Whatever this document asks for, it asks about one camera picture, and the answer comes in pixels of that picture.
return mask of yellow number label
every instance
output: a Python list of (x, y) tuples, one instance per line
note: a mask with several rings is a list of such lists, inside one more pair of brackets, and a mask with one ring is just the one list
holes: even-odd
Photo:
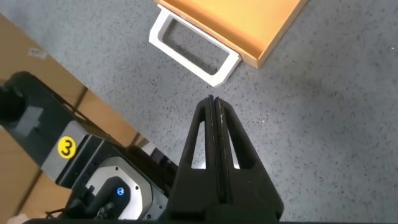
[(58, 141), (58, 153), (64, 159), (72, 158), (76, 153), (76, 143), (73, 138), (64, 136)]

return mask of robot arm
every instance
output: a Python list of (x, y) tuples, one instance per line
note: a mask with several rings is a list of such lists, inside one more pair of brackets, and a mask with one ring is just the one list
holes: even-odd
[[(191, 163), (205, 123), (206, 169)], [(72, 189), (62, 214), (28, 223), (278, 223), (284, 206), (233, 108), (199, 102), (177, 173), (126, 150), (39, 79), (15, 74), (0, 91), (0, 124), (54, 182)], [(235, 169), (229, 135), (240, 169)]]

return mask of orange tray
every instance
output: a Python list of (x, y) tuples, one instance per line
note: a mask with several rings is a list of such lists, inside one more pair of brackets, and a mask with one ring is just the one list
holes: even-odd
[(259, 68), (307, 0), (155, 0)]

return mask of yellow circle sticker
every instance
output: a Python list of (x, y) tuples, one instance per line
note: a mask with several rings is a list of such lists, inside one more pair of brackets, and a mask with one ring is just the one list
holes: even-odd
[(76, 153), (76, 143), (73, 138), (64, 136), (58, 141), (58, 153), (64, 159), (72, 158)]

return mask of white handle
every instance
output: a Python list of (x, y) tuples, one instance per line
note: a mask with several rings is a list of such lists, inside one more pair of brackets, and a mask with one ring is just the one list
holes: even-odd
[[(199, 28), (195, 27), (191, 23), (187, 22), (185, 19), (182, 19), (178, 15), (174, 14), (165, 7), (161, 6), (160, 4), (158, 4), (158, 6), (161, 8), (161, 12), (157, 17), (154, 26), (150, 30), (149, 42), (155, 45), (161, 51), (165, 52), (168, 56), (172, 57), (174, 60), (178, 61), (185, 68), (189, 69), (191, 72), (199, 76), (201, 79), (209, 83), (211, 86), (217, 87), (223, 84), (228, 79), (229, 75), (232, 73), (234, 68), (240, 62), (241, 57), (239, 56), (239, 54), (236, 53), (231, 48), (222, 44), (220, 41), (214, 39), (212, 36), (203, 32)], [(221, 49), (229, 53), (228, 57), (226, 58), (225, 62), (222, 64), (218, 72), (216, 72), (214, 75), (210, 75), (209, 73), (201, 69), (198, 65), (195, 65), (193, 62), (189, 61), (183, 55), (180, 55), (178, 52), (176, 52), (173, 48), (163, 43), (162, 40), (164, 33), (173, 19), (176, 19), (177, 21), (186, 25), (191, 30), (200, 34), (202, 37), (206, 38), (210, 42), (214, 43), (215, 45), (219, 46)]]

